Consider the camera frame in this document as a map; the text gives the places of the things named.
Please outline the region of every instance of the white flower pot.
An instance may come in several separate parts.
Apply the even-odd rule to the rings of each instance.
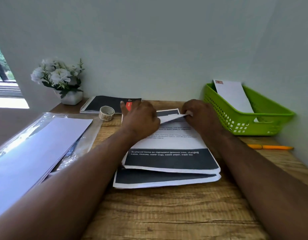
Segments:
[[[54,90],[55,94],[60,98],[61,91]],[[62,104],[76,105],[83,99],[83,92],[69,91],[64,98],[60,98]]]

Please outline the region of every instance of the black notebook cover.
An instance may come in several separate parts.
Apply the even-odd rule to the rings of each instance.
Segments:
[[[120,102],[124,101],[126,107],[129,109],[132,105],[133,101],[142,100],[141,98],[119,98],[119,97],[108,97],[108,96],[96,96],[90,104],[87,106],[85,111],[92,110],[92,111],[99,111],[102,106],[110,106],[115,110],[116,114],[122,113]]]

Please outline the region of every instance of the green basket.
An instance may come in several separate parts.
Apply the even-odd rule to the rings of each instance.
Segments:
[[[243,86],[256,113],[242,113],[233,108],[217,92],[214,83],[205,87],[204,101],[213,105],[225,129],[238,136],[273,136],[295,115],[282,105]]]

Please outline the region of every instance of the tape roll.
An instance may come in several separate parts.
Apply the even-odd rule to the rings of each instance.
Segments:
[[[99,117],[101,120],[110,121],[114,117],[115,110],[110,106],[103,106],[100,108]]]

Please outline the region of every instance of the yellow pencil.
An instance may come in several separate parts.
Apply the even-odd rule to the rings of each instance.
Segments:
[[[284,146],[284,145],[256,145],[256,144],[248,144],[248,146],[250,148],[253,148],[253,149],[270,149],[270,150],[292,150],[294,147],[291,147],[291,146]]]

